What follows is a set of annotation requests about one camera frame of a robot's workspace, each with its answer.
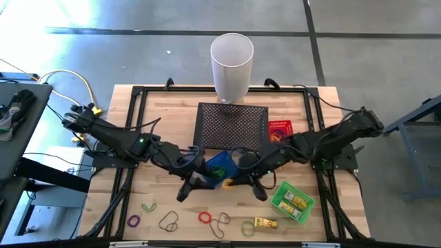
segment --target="wooden tabletop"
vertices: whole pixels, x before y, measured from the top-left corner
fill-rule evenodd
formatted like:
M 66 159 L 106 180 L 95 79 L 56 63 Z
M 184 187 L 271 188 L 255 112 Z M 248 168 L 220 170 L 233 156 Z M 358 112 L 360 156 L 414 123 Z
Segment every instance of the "wooden tabletop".
M 107 116 L 109 122 L 121 127 L 125 125 L 132 86 L 115 85 Z M 339 105 L 335 87 L 319 87 L 318 90 L 324 100 Z M 218 103 L 219 101 L 220 99 L 214 92 L 150 92 L 147 96 L 143 123 L 161 117 L 162 119 L 156 126 L 154 133 L 161 136 L 164 141 L 186 148 L 188 145 L 192 145 L 193 142 L 198 103 Z M 267 106 L 269 107 L 270 121 L 291 120 L 294 132 L 308 131 L 305 104 L 303 97 L 299 94 L 248 93 L 243 100 L 236 103 Z M 135 114 L 138 113 L 138 109 L 139 100 L 135 107 Z M 323 103 L 322 113 L 326 126 L 336 124 L 342 118 L 340 110 Z M 318 130 L 315 114 L 314 120 Z M 133 125 L 135 125 L 135 122 L 136 116 L 134 116 Z M 150 129 L 146 127 L 142 131 L 149 132 Z M 218 150 L 208 150 L 206 159 L 208 160 L 219 152 Z M 103 169 L 92 179 L 79 234 L 89 231 L 108 206 L 114 174 L 115 169 Z M 261 181 L 264 185 L 271 185 L 272 180 L 270 174 L 264 176 Z M 325 240 L 317 180 L 310 165 L 287 163 L 277 170 L 277 185 L 280 185 L 283 181 L 292 184 L 315 200 L 316 204 L 305 224 L 297 223 L 275 207 L 272 207 L 270 199 L 276 193 L 277 187 L 273 190 L 267 190 L 269 200 L 265 202 L 254 197 L 250 186 L 241 185 L 233 190 L 194 190 L 183 203 L 180 203 L 176 200 L 176 195 L 182 181 L 177 176 L 170 176 L 166 171 L 152 165 L 150 162 L 141 163 L 135 171 L 127 211 L 127 217 L 138 214 L 141 217 L 141 222 L 135 228 L 128 227 L 126 224 L 123 238 L 126 240 L 218 240 L 208 225 L 198 221 L 199 212 L 208 211 L 214 218 L 218 218 L 221 212 L 225 212 L 231 217 L 230 224 L 220 224 L 220 228 L 225 232 L 223 240 Z M 369 236 L 363 202 L 355 178 L 346 171 L 337 171 L 336 182 L 341 207 L 356 227 L 364 235 Z M 153 212 L 147 213 L 141 208 L 143 203 L 146 205 L 156 203 L 157 208 Z M 118 225 L 120 206 L 116 210 L 112 233 Z M 159 221 L 169 211 L 175 211 L 179 215 L 178 229 L 175 232 L 166 232 L 158 227 Z M 329 212 L 333 231 L 338 235 L 336 218 L 330 205 Z M 256 229 L 254 236 L 244 236 L 240 231 L 242 223 L 246 220 L 253 221 L 255 216 L 277 219 L 279 228 Z M 173 221 L 174 216 L 169 217 L 164 224 Z

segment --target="glove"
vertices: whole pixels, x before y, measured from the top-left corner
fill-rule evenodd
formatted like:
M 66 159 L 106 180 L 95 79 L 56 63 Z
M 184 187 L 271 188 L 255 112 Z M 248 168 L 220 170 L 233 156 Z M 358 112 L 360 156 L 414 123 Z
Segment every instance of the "glove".
M 10 141 L 25 121 L 25 114 L 37 98 L 30 90 L 21 90 L 12 97 L 8 106 L 0 108 L 0 141 Z

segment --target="red rubber band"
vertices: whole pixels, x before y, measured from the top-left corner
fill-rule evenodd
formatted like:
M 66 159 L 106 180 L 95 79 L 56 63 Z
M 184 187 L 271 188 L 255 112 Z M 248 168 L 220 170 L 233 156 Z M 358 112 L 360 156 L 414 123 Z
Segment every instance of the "red rubber band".
M 203 220 L 203 219 L 202 219 L 202 215 L 206 215 L 206 216 L 208 216 L 208 220 Z M 208 223 L 210 223 L 210 221 L 212 221 L 212 215 L 209 214 L 209 212 L 202 211 L 201 213 L 199 213 L 199 215 L 198 215 L 198 219 L 199 219 L 199 221 L 201 221 L 202 223 L 204 223 L 204 224 L 208 224 Z

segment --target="purple rubber band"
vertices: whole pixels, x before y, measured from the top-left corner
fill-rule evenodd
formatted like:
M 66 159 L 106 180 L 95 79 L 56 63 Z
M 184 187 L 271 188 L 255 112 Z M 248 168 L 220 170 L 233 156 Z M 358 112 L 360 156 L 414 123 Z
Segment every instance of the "purple rubber band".
M 131 223 L 133 218 L 136 219 L 136 222 L 134 224 Z M 137 227 L 140 221 L 141 221 L 141 217 L 139 217 L 139 215 L 137 214 L 134 214 L 130 216 L 130 218 L 127 220 L 127 225 L 129 225 L 129 227 Z

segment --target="yellow cable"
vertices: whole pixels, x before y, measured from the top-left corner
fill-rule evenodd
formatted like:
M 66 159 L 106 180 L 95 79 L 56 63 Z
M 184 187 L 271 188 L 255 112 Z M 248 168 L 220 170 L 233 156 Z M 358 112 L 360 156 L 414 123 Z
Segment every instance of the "yellow cable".
M 42 84 L 42 83 L 44 83 L 44 82 L 42 81 L 42 79 L 43 79 L 44 77 L 46 77 L 46 76 L 49 76 L 49 75 L 55 73 L 55 72 L 69 72 L 69 73 L 71 73 L 71 74 L 73 74 L 73 75 L 79 77 L 79 78 L 85 83 L 85 85 L 86 85 L 86 87 L 88 88 L 88 91 L 89 91 L 90 100 L 91 100 L 91 102 L 93 102 L 93 104 L 96 105 L 95 100 L 94 100 L 94 98 L 93 98 L 92 90 L 90 89 L 90 86 L 89 86 L 88 81 L 85 80 L 84 77 L 82 77 L 80 74 L 78 74 L 78 73 L 76 73 L 76 72 L 73 72 L 73 71 L 71 71 L 71 70 L 54 70 L 54 71 L 51 71 L 51 72 L 48 72 L 48 73 L 44 74 L 42 77 L 40 77 L 40 79 L 38 79 L 38 78 L 32 76 L 31 74 L 28 74 L 28 73 L 25 72 L 24 70 L 18 68 L 17 66 L 15 66 L 15 65 L 13 65 L 13 64 L 11 64 L 11 63 L 5 61 L 4 59 L 0 59 L 0 60 L 3 61 L 4 63 L 7 63 L 7 64 L 10 65 L 10 66 L 12 66 L 13 68 L 15 68 L 15 69 L 21 71 L 22 73 L 28 75 L 31 79 L 34 79 L 35 81 L 37 81 L 38 84 Z M 52 90 L 52 91 L 53 91 L 55 94 L 57 94 L 58 96 L 63 97 L 64 99 L 67 99 L 67 100 L 73 102 L 73 103 L 76 104 L 76 105 L 81 105 L 81 104 L 79 104 L 77 101 L 75 101 L 74 99 L 70 98 L 69 96 L 63 95 L 62 93 L 57 92 L 56 90 Z M 98 109 L 97 106 L 95 106 L 94 109 L 95 109 L 97 112 L 101 112 L 101 110 Z

